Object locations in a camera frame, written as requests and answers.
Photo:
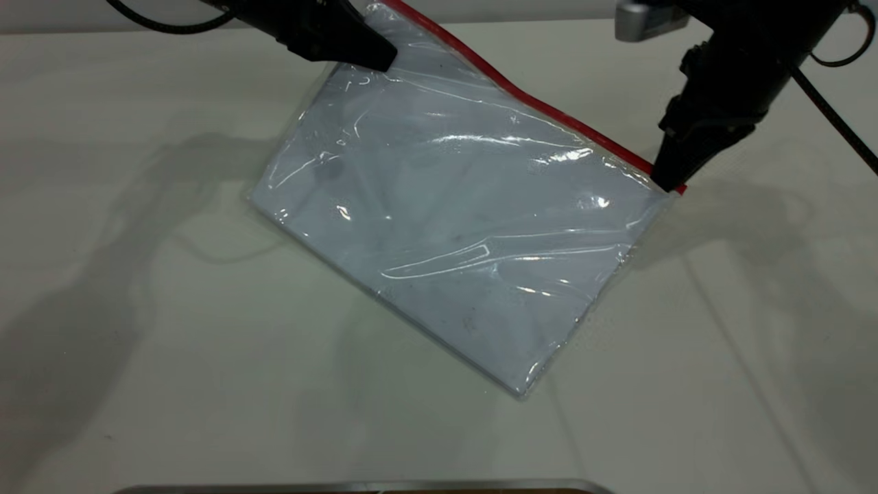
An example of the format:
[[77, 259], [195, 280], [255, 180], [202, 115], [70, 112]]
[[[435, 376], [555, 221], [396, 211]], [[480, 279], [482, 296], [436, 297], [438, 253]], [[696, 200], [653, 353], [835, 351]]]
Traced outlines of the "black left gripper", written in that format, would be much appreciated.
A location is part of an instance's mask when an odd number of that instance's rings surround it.
[[348, 1], [231, 1], [230, 12], [310, 62], [386, 72], [398, 54]]

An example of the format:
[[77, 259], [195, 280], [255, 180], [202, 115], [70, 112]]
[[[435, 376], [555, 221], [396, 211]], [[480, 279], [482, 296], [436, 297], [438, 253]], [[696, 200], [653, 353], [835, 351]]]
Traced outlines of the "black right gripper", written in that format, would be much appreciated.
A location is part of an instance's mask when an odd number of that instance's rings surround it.
[[694, 131], [758, 124], [790, 80], [765, 47], [737, 41], [691, 47], [680, 71], [687, 81], [659, 122], [665, 135], [650, 172], [667, 193], [681, 193], [709, 160], [739, 141], [737, 132]]

